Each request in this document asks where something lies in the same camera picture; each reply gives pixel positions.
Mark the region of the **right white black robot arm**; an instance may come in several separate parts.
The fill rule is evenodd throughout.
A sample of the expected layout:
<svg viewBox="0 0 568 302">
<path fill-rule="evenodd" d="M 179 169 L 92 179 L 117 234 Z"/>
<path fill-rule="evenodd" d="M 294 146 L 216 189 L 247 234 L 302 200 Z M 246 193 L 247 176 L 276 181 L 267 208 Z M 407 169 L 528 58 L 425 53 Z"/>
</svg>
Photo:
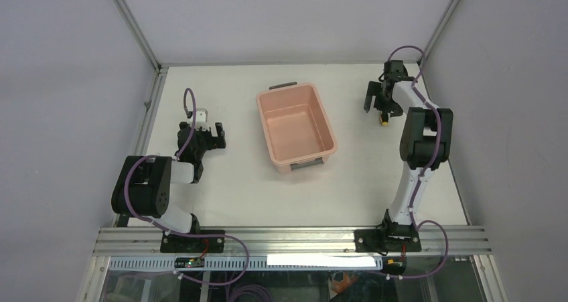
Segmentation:
<svg viewBox="0 0 568 302">
<path fill-rule="evenodd" d="M 453 112 L 422 94 L 401 60 L 384 63 L 376 104 L 382 125 L 405 116 L 399 144 L 403 174 L 378 233 L 379 246 L 394 252 L 405 239 L 417 239 L 414 212 L 433 172 L 449 158 Z"/>
</svg>

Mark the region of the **black yellow screwdriver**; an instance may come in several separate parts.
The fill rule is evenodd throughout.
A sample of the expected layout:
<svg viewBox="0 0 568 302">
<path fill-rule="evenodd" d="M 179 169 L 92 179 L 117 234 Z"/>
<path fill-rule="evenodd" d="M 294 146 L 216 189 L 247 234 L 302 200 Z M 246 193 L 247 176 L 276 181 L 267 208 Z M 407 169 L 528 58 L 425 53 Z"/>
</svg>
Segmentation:
<svg viewBox="0 0 568 302">
<path fill-rule="evenodd" d="M 381 123 L 382 126 L 388 126 L 388 123 L 389 123 L 389 115 L 388 115 L 388 113 L 382 112 L 382 113 L 380 114 L 379 119 L 380 119 L 380 123 Z"/>
</svg>

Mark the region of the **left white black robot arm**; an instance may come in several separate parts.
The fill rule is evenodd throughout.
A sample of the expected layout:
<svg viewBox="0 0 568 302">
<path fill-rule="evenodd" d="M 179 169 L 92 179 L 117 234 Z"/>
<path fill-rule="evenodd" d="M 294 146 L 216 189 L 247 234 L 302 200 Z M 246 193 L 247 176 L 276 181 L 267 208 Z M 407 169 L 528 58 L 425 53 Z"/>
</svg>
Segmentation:
<svg viewBox="0 0 568 302">
<path fill-rule="evenodd" d="M 194 252 L 208 226 L 333 226 L 375 221 L 381 182 L 351 102 L 328 115 L 313 84 L 290 82 L 247 96 L 229 128 L 209 123 L 191 90 L 172 156 L 129 156 L 112 196 L 113 210 L 178 231 Z"/>
</svg>

